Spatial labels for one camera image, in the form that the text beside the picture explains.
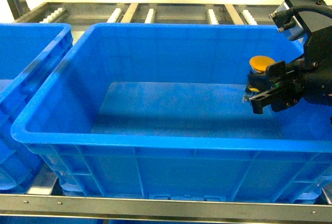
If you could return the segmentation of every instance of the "screw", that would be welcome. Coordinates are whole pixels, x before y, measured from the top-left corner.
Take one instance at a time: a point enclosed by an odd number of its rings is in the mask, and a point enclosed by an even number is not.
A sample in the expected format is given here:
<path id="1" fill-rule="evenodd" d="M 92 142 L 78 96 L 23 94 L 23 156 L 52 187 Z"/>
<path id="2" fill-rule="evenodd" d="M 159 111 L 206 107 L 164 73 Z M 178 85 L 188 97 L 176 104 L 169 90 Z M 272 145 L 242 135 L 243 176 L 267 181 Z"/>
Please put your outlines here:
<path id="1" fill-rule="evenodd" d="M 273 19 L 273 18 L 275 18 L 275 13 L 269 14 L 269 19 Z"/>
<path id="2" fill-rule="evenodd" d="M 280 27 L 279 29 L 277 29 L 277 32 L 280 33 L 280 32 L 283 32 L 285 29 Z"/>

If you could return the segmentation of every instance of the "black cable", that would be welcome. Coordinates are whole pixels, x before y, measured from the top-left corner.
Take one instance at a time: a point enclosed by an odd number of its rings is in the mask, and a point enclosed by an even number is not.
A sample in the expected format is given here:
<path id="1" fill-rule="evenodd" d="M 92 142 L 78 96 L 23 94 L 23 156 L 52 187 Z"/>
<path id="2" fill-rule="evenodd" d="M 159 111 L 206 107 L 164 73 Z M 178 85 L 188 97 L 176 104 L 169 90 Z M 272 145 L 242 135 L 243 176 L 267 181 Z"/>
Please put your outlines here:
<path id="1" fill-rule="evenodd" d="M 303 11 L 311 11 L 332 18 L 332 9 L 321 5 L 293 6 L 288 10 L 272 13 L 270 16 L 278 27 L 282 27 L 291 21 L 292 16 Z"/>
<path id="2" fill-rule="evenodd" d="M 301 6 L 294 6 L 288 10 L 286 10 L 286 14 L 288 16 L 294 16 L 295 14 L 302 12 L 302 11 L 311 11 L 316 12 L 326 17 L 332 18 L 332 9 L 321 6 L 321 5 L 301 5 Z"/>

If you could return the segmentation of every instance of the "blue plastic crate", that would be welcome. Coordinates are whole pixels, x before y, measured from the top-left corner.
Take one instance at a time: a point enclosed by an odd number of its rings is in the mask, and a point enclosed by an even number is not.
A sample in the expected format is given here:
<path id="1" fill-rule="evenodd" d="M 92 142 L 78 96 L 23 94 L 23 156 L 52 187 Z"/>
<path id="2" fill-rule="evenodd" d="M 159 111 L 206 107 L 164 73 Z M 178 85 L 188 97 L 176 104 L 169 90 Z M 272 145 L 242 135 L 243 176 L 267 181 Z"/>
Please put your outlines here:
<path id="1" fill-rule="evenodd" d="M 103 220 L 54 217 L 0 216 L 1 224 L 103 224 Z"/>
<path id="2" fill-rule="evenodd" d="M 67 24 L 0 24 L 0 192 L 24 193 L 41 163 L 12 123 L 72 46 Z"/>
<path id="3" fill-rule="evenodd" d="M 332 108 L 242 103 L 251 57 L 302 52 L 273 26 L 97 24 L 11 134 L 67 195 L 314 201 L 332 180 Z"/>

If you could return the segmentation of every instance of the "yellow object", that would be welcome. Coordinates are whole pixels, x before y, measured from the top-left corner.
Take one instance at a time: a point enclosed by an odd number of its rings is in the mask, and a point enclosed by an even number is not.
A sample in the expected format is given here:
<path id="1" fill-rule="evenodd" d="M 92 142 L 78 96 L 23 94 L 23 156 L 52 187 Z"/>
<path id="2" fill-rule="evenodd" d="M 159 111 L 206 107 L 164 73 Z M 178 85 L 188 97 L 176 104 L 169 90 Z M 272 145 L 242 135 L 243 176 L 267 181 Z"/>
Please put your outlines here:
<path id="1" fill-rule="evenodd" d="M 267 66 L 275 63 L 275 60 L 264 55 L 252 57 L 249 61 L 251 68 L 257 72 L 265 72 Z"/>
<path id="2" fill-rule="evenodd" d="M 249 88 L 249 90 L 255 93 L 259 93 L 259 90 L 257 88 Z"/>

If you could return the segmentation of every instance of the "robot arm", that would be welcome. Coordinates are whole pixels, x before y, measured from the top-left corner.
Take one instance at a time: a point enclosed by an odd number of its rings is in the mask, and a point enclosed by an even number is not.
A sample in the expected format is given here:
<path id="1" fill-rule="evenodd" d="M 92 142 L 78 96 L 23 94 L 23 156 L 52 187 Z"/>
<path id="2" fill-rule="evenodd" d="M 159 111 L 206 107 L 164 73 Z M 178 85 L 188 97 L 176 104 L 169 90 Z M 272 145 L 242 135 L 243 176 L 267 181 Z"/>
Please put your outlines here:
<path id="1" fill-rule="evenodd" d="M 332 106 L 332 10 L 323 0 L 285 0 L 270 18 L 289 40 L 306 38 L 304 53 L 248 75 L 247 89 L 260 92 L 249 98 L 253 112 L 262 114 L 267 105 L 282 111 L 301 98 Z"/>

